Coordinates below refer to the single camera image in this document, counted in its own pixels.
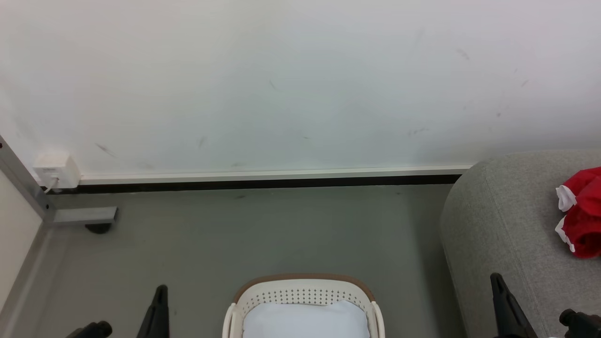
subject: white power outlet box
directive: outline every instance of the white power outlet box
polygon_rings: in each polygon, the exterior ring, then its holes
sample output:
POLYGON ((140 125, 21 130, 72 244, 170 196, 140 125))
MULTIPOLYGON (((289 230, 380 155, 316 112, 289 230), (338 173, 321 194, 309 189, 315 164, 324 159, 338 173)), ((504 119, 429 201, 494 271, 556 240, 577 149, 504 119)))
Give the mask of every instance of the white power outlet box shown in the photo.
POLYGON ((77 188, 81 174, 75 161, 68 153, 47 153, 41 155, 34 165, 34 171, 46 187, 77 188))

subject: santa hat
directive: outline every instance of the santa hat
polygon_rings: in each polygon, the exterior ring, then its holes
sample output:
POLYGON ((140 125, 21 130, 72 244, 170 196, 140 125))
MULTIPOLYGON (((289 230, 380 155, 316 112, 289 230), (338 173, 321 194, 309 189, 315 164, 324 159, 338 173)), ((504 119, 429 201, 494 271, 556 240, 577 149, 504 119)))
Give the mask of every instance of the santa hat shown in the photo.
POLYGON ((577 172, 556 192, 567 215, 555 231, 576 257, 601 255, 601 167, 577 172))

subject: gray sofa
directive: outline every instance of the gray sofa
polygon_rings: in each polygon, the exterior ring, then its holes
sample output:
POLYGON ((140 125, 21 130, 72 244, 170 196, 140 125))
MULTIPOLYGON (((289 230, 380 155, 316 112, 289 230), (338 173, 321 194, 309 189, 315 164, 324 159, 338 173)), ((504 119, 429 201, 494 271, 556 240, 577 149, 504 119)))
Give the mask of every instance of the gray sofa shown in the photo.
POLYGON ((539 337, 563 337, 567 308, 601 315, 601 260, 572 256, 555 233, 555 187, 599 166, 600 150, 517 153, 478 163, 453 186, 441 238, 469 338, 496 336, 493 272, 539 337))

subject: laundry basket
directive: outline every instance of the laundry basket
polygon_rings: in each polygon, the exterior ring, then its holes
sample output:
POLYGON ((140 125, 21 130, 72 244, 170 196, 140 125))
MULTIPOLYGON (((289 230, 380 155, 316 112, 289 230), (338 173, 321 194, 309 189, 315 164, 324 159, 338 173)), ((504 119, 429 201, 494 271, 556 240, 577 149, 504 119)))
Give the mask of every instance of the laundry basket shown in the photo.
POLYGON ((282 274, 244 285, 225 314, 222 338, 242 338, 244 318, 263 303, 326 306, 348 301, 365 312, 371 338, 385 338, 384 321, 373 294, 363 282, 344 275, 282 274))

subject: brown basket rim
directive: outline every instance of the brown basket rim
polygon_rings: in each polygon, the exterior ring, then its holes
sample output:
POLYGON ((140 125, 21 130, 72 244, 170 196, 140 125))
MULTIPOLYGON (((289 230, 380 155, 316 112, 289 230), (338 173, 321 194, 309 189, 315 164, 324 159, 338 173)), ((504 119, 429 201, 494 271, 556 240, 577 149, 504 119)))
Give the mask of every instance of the brown basket rim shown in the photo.
POLYGON ((240 300, 240 297, 242 297, 242 294, 255 284, 265 283, 267 281, 291 280, 291 279, 329 279, 329 280, 346 281, 351 284, 357 285, 363 292, 365 292, 365 294, 367 295, 367 298, 370 301, 376 300, 373 293, 371 293, 371 290, 369 289, 369 287, 367 287, 367 285, 365 285, 365 283, 363 283, 362 281, 358 280, 357 278, 354 278, 351 276, 335 275, 335 274, 277 274, 277 275, 268 275, 268 276, 264 276, 264 277, 255 278, 255 279, 249 281, 248 283, 244 284, 244 286, 242 286, 240 288, 240 290, 238 290, 238 292, 236 292, 236 295, 234 296, 234 303, 238 304, 238 301, 240 300))

